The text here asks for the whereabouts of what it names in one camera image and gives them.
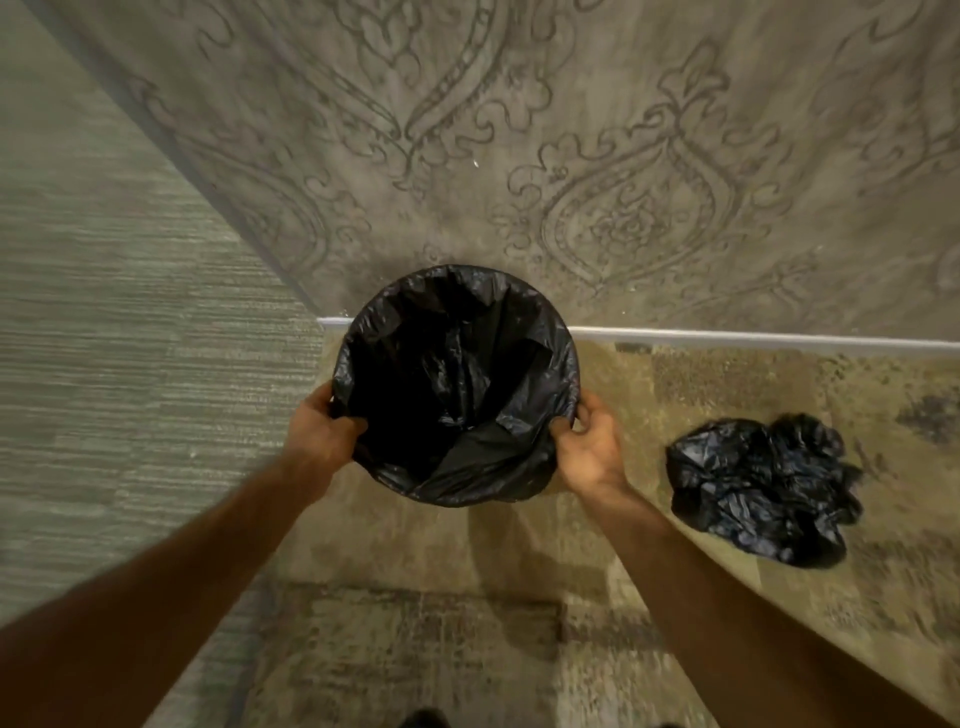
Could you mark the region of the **person's left hand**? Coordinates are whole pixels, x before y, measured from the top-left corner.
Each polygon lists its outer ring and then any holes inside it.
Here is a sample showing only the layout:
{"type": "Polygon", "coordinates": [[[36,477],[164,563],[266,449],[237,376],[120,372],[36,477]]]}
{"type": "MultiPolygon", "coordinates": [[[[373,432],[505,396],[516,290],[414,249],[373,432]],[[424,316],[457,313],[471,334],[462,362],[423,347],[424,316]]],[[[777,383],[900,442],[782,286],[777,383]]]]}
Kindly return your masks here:
{"type": "Polygon", "coordinates": [[[306,395],[294,409],[283,446],[283,456],[294,467],[294,480],[306,492],[309,504],[316,503],[330,488],[333,477],[353,459],[331,455],[333,383],[328,380],[306,395]]]}

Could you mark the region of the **person's right hand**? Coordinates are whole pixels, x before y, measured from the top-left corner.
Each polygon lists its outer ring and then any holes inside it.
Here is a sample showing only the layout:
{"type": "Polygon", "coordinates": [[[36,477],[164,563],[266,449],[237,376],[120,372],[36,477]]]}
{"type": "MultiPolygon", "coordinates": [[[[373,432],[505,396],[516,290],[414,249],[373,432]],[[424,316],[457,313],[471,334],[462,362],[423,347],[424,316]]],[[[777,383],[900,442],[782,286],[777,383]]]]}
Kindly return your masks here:
{"type": "Polygon", "coordinates": [[[628,491],[620,425],[611,408],[599,395],[582,389],[572,426],[582,434],[583,446],[576,464],[558,464],[567,488],[580,497],[628,491]]]}

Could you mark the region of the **black trash bin liner bag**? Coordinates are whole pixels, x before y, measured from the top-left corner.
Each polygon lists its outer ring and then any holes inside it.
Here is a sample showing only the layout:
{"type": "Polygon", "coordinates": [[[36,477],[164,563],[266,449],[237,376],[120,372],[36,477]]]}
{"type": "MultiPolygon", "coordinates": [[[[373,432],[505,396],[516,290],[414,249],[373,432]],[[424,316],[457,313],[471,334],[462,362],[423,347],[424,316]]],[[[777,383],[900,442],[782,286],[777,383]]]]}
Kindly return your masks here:
{"type": "Polygon", "coordinates": [[[420,504],[528,501],[557,470],[550,424],[573,423],[577,350],[526,281],[438,265],[377,293],[342,338],[331,414],[366,421],[354,460],[420,504]]]}

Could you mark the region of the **person's right forearm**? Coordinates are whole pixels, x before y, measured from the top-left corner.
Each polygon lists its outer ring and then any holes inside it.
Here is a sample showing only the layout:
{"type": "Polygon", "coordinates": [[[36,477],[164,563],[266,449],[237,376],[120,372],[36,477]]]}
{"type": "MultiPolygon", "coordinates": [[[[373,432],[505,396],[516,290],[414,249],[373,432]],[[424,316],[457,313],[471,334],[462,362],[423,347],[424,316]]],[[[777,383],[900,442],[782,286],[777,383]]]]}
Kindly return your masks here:
{"type": "Polygon", "coordinates": [[[722,728],[953,728],[744,585],[625,481],[571,490],[722,728]]]}

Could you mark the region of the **person's left forearm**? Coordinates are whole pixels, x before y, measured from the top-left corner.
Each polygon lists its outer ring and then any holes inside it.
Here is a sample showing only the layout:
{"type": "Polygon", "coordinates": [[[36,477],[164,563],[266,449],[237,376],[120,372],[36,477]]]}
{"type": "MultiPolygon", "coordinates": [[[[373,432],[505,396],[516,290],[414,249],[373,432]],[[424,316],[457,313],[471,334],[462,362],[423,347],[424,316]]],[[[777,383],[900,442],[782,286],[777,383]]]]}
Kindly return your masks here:
{"type": "Polygon", "coordinates": [[[337,467],[280,455],[126,563],[0,628],[0,728],[143,728],[337,467]]]}

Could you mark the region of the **crumpled black garbage bag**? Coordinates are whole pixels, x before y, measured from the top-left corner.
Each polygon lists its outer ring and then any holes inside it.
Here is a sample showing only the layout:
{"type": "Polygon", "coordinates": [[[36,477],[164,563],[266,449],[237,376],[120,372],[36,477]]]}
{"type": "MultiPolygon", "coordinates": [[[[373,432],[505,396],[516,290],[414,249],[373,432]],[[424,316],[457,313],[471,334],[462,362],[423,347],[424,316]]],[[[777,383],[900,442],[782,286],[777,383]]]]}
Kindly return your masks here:
{"type": "Polygon", "coordinates": [[[671,511],[689,528],[754,556],[829,569],[847,556],[863,471],[842,436],[808,414],[763,423],[719,418],[665,448],[671,511]]]}

